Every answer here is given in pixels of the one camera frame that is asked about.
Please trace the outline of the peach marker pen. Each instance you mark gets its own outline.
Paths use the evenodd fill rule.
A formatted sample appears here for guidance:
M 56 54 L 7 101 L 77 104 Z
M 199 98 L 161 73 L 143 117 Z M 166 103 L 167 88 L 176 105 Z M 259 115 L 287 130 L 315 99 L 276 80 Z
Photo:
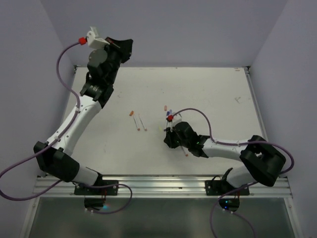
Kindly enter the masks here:
M 141 125 L 142 125 L 142 127 L 143 127 L 143 130 L 144 130 L 144 131 L 147 131 L 148 129 L 147 129 L 146 125 L 144 124 L 144 122 L 143 122 L 142 117 L 141 117 L 140 114 L 138 114 L 138 118 L 139 118 L 139 120 L 140 120 L 140 122 L 141 122 Z

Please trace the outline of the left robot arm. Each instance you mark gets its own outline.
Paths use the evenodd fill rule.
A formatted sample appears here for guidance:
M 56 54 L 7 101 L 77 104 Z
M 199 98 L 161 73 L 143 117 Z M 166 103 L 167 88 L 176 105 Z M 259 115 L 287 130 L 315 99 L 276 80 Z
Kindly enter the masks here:
M 100 46 L 93 46 L 89 55 L 85 83 L 70 115 L 46 142 L 34 146 L 40 170 L 64 182 L 73 182 L 91 194 L 105 188 L 102 175 L 84 167 L 71 156 L 73 150 L 91 122 L 110 99 L 121 64 L 132 55 L 133 40 L 104 39 Z

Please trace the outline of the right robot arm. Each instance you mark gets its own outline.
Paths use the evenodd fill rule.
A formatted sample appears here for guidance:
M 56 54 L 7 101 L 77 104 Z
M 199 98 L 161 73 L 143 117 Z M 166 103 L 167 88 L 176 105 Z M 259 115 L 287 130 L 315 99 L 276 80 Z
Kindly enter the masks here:
M 272 187 L 286 162 L 284 155 L 258 135 L 241 143 L 219 142 L 207 135 L 198 135 L 185 121 L 165 129 L 164 143 L 171 149 L 185 147 L 195 157 L 242 162 L 242 166 L 229 168 L 220 180 L 211 182 L 210 187 L 219 194 L 230 195 L 255 182 Z

